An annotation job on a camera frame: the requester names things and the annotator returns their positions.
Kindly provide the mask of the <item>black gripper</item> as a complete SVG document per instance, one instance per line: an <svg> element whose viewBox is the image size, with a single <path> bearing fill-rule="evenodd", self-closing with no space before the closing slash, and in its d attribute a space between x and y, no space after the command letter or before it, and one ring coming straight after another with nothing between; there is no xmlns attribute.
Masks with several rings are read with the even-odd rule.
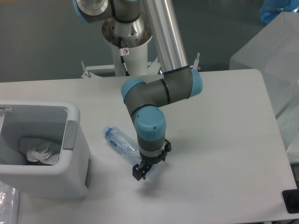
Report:
<svg viewBox="0 0 299 224"><path fill-rule="evenodd" d="M137 180L146 179L147 172L154 164L165 161L167 154L172 150L171 143L165 139L162 151L140 151L141 163L132 167L132 175Z"/></svg>

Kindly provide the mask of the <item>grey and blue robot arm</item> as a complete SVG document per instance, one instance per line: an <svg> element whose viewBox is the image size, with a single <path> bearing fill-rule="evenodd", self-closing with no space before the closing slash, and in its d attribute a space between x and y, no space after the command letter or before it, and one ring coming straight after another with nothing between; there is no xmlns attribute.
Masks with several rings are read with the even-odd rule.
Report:
<svg viewBox="0 0 299 224"><path fill-rule="evenodd" d="M128 61L120 60L126 76L121 87L123 102L136 130L141 162L133 166L133 177L145 179L154 164L166 159L171 144L165 138L166 120L160 107L202 92L203 81L190 67L170 0L145 0L145 13L138 0L75 0L73 7L82 23L103 21L105 39L118 51L139 47L154 38L163 78L146 83L134 78Z"/></svg>

